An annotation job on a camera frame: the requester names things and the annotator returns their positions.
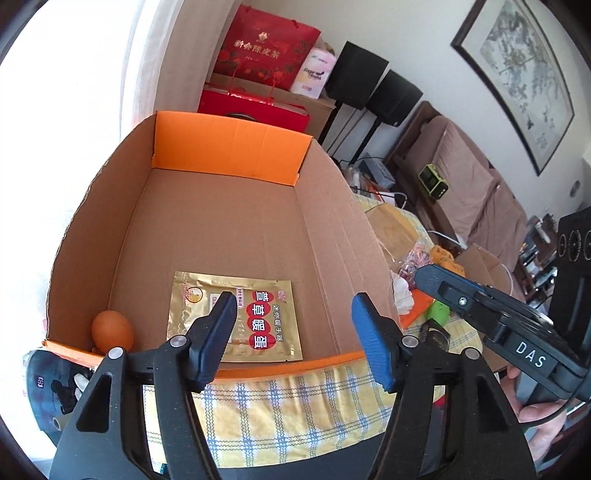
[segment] gold packet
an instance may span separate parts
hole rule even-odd
[[[236,296],[238,315],[222,362],[302,360],[291,282],[175,272],[166,338],[184,335],[211,312],[223,291]]]

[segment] egg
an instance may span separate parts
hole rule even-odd
[[[100,312],[90,327],[92,339],[98,350],[107,354],[116,346],[128,352],[134,345],[134,330],[127,318],[114,310]]]

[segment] picture frame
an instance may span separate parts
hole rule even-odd
[[[476,0],[452,47],[513,124],[539,176],[566,135],[574,106],[544,30],[524,0]]]

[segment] table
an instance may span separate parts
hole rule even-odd
[[[367,211],[380,202],[358,197]],[[402,210],[425,245],[431,240],[419,220]],[[416,335],[424,316],[405,333]],[[446,324],[450,351],[482,351],[478,333],[457,315]],[[437,387],[434,401],[443,395]],[[275,465],[312,458],[383,433],[396,395],[374,381],[365,359],[303,375],[261,380],[214,381],[193,394],[203,433],[219,468]],[[144,387],[152,461],[165,463],[154,389]]]

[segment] finger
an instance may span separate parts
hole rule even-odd
[[[515,379],[503,377],[500,383],[501,388],[503,389],[503,392],[507,397],[507,400],[509,400],[513,412],[515,413],[515,415],[519,415],[519,412],[523,408],[523,405],[520,402],[518,402],[515,398]]]
[[[520,373],[521,370],[519,370],[517,367],[514,367],[513,365],[509,365],[507,367],[507,377],[509,378],[517,378]]]
[[[542,403],[530,405],[523,408],[519,414],[519,421],[536,421],[541,420],[548,415],[552,415],[558,408],[560,403]],[[550,448],[552,440],[560,433],[564,422],[566,420],[566,412],[562,412],[558,417],[540,425],[536,434],[528,442],[531,456],[535,461],[541,459]]]

